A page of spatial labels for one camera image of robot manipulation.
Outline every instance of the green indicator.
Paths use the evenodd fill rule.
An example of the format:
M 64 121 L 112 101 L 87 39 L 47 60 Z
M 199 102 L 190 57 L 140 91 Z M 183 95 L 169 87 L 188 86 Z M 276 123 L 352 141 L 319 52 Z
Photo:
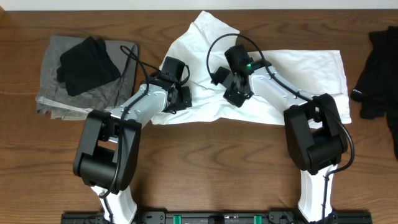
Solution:
M 262 217 L 261 215 L 254 216 L 254 224 L 262 224 Z
M 181 215 L 174 215 L 173 224 L 181 224 Z

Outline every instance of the gray folded cloth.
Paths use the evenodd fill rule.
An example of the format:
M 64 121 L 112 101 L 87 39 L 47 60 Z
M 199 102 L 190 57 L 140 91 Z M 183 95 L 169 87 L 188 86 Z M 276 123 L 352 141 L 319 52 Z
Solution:
M 53 35 L 45 51 L 40 72 L 40 90 L 36 96 L 37 113 L 51 112 L 51 118 L 68 120 L 86 119 L 93 109 L 109 111 L 128 100 L 133 92 L 136 76 L 136 61 L 120 50 L 125 45 L 137 54 L 135 43 L 105 40 L 106 51 L 119 69 L 121 78 L 99 86 L 77 96 L 69 96 L 65 83 L 57 80 L 57 68 L 61 66 L 60 56 L 84 38 Z

